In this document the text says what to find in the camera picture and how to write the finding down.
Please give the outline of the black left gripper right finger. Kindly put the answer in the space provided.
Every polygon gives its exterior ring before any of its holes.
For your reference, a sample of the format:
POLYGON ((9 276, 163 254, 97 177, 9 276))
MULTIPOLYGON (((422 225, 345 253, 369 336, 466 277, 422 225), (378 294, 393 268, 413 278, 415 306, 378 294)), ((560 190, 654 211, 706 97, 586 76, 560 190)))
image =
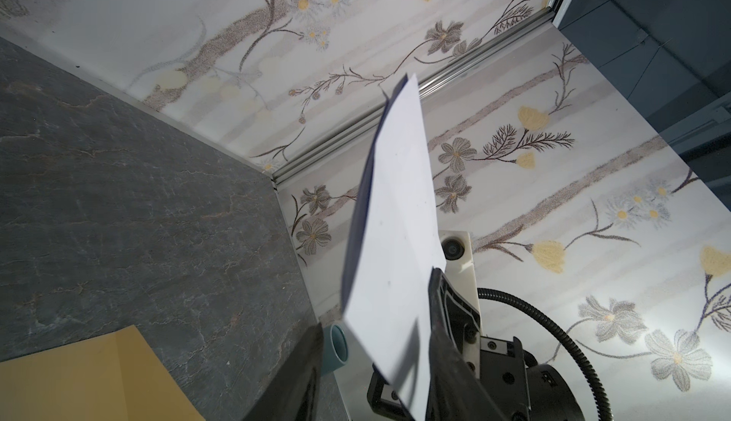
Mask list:
POLYGON ((504 413, 470 371, 449 335, 441 298, 441 287, 446 281, 441 269, 432 269, 428 283, 430 413, 434 420, 506 420, 504 413))

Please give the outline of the teal ceramic cup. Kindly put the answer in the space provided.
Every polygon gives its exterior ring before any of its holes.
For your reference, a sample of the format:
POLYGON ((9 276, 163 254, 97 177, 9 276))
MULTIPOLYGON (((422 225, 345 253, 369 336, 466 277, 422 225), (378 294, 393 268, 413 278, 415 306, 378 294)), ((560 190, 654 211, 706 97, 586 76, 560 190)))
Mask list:
POLYGON ((323 327, 323 338, 321 375, 330 375, 346 365, 350 350, 346 334, 338 324, 323 327))

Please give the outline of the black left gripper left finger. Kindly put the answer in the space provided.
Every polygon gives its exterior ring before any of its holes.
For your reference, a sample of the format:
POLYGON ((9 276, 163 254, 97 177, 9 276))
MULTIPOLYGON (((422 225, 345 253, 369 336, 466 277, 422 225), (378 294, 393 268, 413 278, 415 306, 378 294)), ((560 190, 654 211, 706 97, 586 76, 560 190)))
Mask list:
POLYGON ((322 326, 308 327, 244 420, 315 420, 323 352, 322 326))

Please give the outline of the tan paper envelope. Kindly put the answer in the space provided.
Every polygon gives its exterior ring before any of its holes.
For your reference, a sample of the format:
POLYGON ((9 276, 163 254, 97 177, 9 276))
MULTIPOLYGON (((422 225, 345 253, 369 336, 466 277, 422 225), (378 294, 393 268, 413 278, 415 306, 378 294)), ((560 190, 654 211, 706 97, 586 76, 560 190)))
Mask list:
POLYGON ((3 420, 201 420, 139 330, 1 364, 3 420))

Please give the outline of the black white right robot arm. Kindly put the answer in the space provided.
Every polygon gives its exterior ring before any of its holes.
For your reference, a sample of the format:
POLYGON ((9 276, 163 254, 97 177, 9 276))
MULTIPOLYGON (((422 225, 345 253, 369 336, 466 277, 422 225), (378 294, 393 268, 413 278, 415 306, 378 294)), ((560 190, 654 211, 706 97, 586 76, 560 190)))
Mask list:
MULTIPOLYGON (((557 339, 583 374, 598 419, 615 420, 599 375, 564 329, 509 293, 478 288, 477 295, 516 309, 557 339)), ((430 289, 429 300, 436 342, 429 345, 426 420, 586 420, 565 379, 551 365, 539 364, 517 337, 480 335, 476 309, 445 284, 430 289)), ((415 420, 375 365, 367 402, 387 419, 415 420)))

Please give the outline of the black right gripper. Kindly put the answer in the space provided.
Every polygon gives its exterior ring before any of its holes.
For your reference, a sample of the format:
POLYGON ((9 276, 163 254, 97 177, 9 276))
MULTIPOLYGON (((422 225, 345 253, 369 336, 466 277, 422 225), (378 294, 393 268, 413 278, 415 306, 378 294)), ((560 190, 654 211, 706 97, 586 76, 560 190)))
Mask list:
POLYGON ((483 337, 480 364, 483 388, 510 420, 583 420, 584 414, 565 379, 548 364, 540 364, 512 341, 483 337))

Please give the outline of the blue bordered floral letter paper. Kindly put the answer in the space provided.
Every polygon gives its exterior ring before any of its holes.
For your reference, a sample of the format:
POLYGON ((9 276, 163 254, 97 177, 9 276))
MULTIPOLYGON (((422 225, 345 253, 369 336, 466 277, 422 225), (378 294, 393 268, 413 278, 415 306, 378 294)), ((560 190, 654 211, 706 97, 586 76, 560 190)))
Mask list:
POLYGON ((428 408, 428 282, 444 268, 415 76, 388 100, 365 162, 342 277, 341 309, 376 369, 415 420, 428 408))

